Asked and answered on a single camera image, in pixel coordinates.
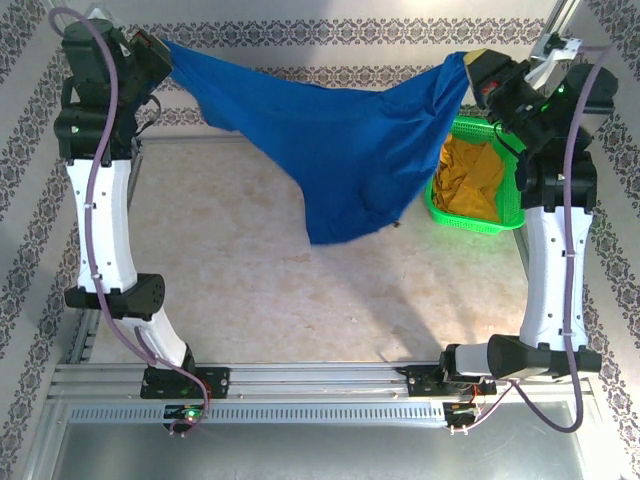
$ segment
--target cable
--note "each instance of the cable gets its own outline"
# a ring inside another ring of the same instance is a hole
[[[587,104],[587,100],[589,98],[589,93],[591,93],[591,89],[598,78],[598,73],[600,69],[604,65],[604,62],[607,60],[607,57],[613,51],[613,46],[609,46],[606,48],[600,56],[596,63],[591,67],[591,71],[587,76],[587,79],[582,86],[582,91],[580,92],[580,96],[578,97],[578,102],[576,104],[576,110],[573,114],[573,119],[571,120],[571,126],[569,127],[569,134],[567,135],[567,145],[564,153],[564,165],[563,165],[563,175],[564,175],[564,185],[562,188],[562,198],[564,204],[564,232],[565,232],[565,243],[566,243],[566,259],[567,259],[567,272],[566,272],[566,281],[565,281],[565,289],[564,289],[564,318],[562,322],[562,330],[564,336],[564,346],[567,352],[567,362],[569,363],[569,372],[571,374],[571,382],[573,383],[573,391],[576,396],[576,419],[573,422],[573,425],[569,427],[563,427],[554,423],[547,416],[545,416],[538,407],[529,399],[527,394],[522,390],[520,385],[517,385],[513,380],[511,380],[511,384],[518,391],[522,399],[529,406],[529,408],[547,425],[549,425],[554,430],[563,433],[573,433],[582,425],[582,421],[584,418],[584,404],[582,401],[582,391],[580,389],[580,379],[578,378],[578,366],[576,364],[576,357],[573,353],[573,343],[571,341],[571,306],[573,300],[573,276],[575,273],[575,255],[576,251],[573,245],[573,228],[571,225],[571,167],[573,166],[573,152],[575,149],[575,144],[578,139],[578,131],[580,129],[580,125],[582,123],[582,117],[584,115],[584,109]]]
[[[138,130],[135,134],[136,137],[139,136],[142,132],[144,132],[147,128],[155,124],[160,118],[160,115],[162,115],[162,105],[160,105],[160,100],[158,100],[158,98],[155,95],[149,95],[149,100],[151,100],[153,103],[155,103],[158,106],[158,111],[150,120],[147,120],[144,123],[144,125],[140,127],[140,130]]]
[[[79,22],[81,22],[96,40],[96,43],[100,48],[100,52],[104,57],[107,71],[109,72],[109,83],[111,87],[111,91],[109,95],[109,108],[107,111],[107,119],[105,122],[104,130],[102,132],[102,136],[100,137],[100,142],[98,143],[98,148],[96,148],[96,153],[93,157],[93,162],[91,164],[91,171],[89,173],[89,180],[87,182],[87,194],[86,194],[85,203],[84,203],[85,244],[87,248],[87,261],[89,263],[89,271],[91,273],[91,278],[96,288],[98,303],[100,304],[100,309],[102,310],[102,313],[105,319],[107,320],[107,324],[109,325],[109,328],[111,329],[111,331],[113,331],[116,337],[118,337],[118,339],[122,343],[124,343],[125,346],[129,350],[131,350],[135,355],[137,355],[142,361],[144,361],[145,363],[151,366],[155,366],[158,364],[158,362],[160,362],[164,366],[171,368],[172,370],[184,375],[185,377],[189,378],[192,381],[195,381],[200,386],[204,394],[203,414],[200,416],[200,419],[198,420],[198,422],[195,422],[195,424],[193,424],[193,426],[195,426],[200,423],[202,418],[208,412],[208,408],[209,408],[209,397],[204,384],[201,381],[199,381],[197,377],[182,370],[180,367],[167,362],[165,359],[155,355],[151,351],[151,349],[149,349],[149,347],[144,343],[144,340],[141,343],[141,347],[143,349],[145,349],[146,347],[145,351],[140,350],[140,348],[136,347],[133,344],[133,342],[131,342],[131,340],[129,340],[116,325],[113,319],[113,316],[111,315],[111,311],[109,310],[107,298],[102,290],[102,283],[100,281],[101,276],[98,273],[98,265],[96,262],[96,255],[95,255],[95,250],[93,245],[93,197],[94,197],[96,179],[98,177],[98,171],[100,169],[100,161],[106,152],[107,145],[109,143],[109,137],[111,135],[111,131],[115,123],[116,111],[118,108],[118,72],[116,71],[116,65],[115,65],[113,56],[109,51],[109,47],[107,46],[104,39],[100,35],[100,32],[98,32],[96,27],[88,19],[82,16],[80,13],[67,7],[53,8],[49,12],[49,16],[48,16],[49,24],[51,25],[51,28],[53,29],[53,31],[56,32],[58,35],[64,37],[64,32],[58,28],[55,22],[56,17],[58,15],[63,15],[63,14],[70,15],[74,17],[76,20],[78,20]]]

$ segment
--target aluminum frame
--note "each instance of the aluminum frame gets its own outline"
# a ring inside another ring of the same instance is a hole
[[[395,370],[406,365],[406,362],[203,365],[231,369],[228,398],[215,400],[211,415],[204,421],[444,427],[443,402],[461,399],[409,397],[405,377]],[[23,479],[53,478],[69,425],[167,423],[163,419],[165,406],[201,402],[198,398],[141,399],[145,368],[144,364],[56,367]],[[523,387],[535,402],[566,401],[572,408],[570,384],[529,382]],[[582,387],[585,401],[592,402],[589,383],[582,382]],[[505,401],[522,403],[517,395],[509,395]],[[583,447],[581,438],[593,438],[593,428],[599,428],[601,421],[597,410],[587,411],[591,427],[577,438],[581,451],[589,453],[593,448]],[[589,456],[582,454],[583,463]]]

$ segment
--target black bracket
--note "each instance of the black bracket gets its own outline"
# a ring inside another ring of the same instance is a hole
[[[211,399],[227,398],[231,369],[226,367],[196,367],[196,377],[205,384]],[[142,379],[140,398],[167,400],[202,398],[198,385],[173,370],[147,367]]]
[[[162,307],[164,279],[157,273],[139,273],[138,281],[126,292],[112,290],[107,293],[107,305],[113,318],[142,318],[150,320]],[[87,293],[84,288],[73,287],[64,292],[64,301],[71,308],[100,310],[98,295]]]
[[[474,394],[474,385],[480,395],[495,395],[494,382],[483,382],[481,377],[450,377],[445,380],[440,365],[407,365],[396,368],[407,379],[410,397],[450,397]]]

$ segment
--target tiled floor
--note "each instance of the tiled floor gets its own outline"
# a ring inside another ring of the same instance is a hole
[[[252,145],[151,144],[130,218],[141,272],[199,362],[434,360],[517,333],[526,278],[513,235],[434,224],[313,247],[297,185]],[[100,325],[92,362],[135,362]]]

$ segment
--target metal panel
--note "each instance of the metal panel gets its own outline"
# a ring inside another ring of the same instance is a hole
[[[71,409],[69,423],[158,424],[162,405],[88,404]],[[445,426],[441,402],[350,403],[350,404],[220,404],[213,406],[205,423],[215,424],[314,424]]]

